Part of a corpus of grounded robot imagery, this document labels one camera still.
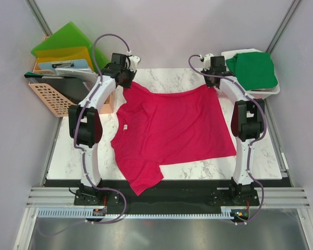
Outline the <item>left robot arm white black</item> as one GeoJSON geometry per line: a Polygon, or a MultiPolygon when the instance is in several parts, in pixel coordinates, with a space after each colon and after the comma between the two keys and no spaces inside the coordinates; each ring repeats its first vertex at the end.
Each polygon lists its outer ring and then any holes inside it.
{"type": "Polygon", "coordinates": [[[82,177],[75,192],[75,205],[100,205],[104,193],[109,191],[99,187],[102,178],[98,166],[98,144],[103,134],[99,112],[118,86],[131,87],[139,62],[140,58],[130,52],[127,55],[114,53],[88,95],[68,109],[69,135],[82,158],[82,177]]]}

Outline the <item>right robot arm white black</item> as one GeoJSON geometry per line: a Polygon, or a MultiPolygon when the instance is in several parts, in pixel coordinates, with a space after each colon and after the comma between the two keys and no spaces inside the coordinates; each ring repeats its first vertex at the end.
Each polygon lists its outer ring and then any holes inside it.
{"type": "Polygon", "coordinates": [[[264,116],[264,101],[255,99],[237,82],[235,76],[226,70],[224,56],[206,54],[201,61],[208,87],[222,91],[234,105],[231,118],[231,132],[236,140],[236,164],[228,191],[222,194],[234,205],[248,202],[258,206],[258,194],[250,173],[255,153],[255,143],[267,132],[264,116]]]}

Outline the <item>pink red t shirt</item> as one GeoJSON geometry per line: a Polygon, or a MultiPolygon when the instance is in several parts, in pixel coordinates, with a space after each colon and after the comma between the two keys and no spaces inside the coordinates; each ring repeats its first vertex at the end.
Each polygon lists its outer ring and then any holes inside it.
{"type": "Polygon", "coordinates": [[[162,165],[236,154],[218,95],[204,85],[181,93],[124,89],[111,141],[116,163],[135,194],[163,179],[162,165]]]}

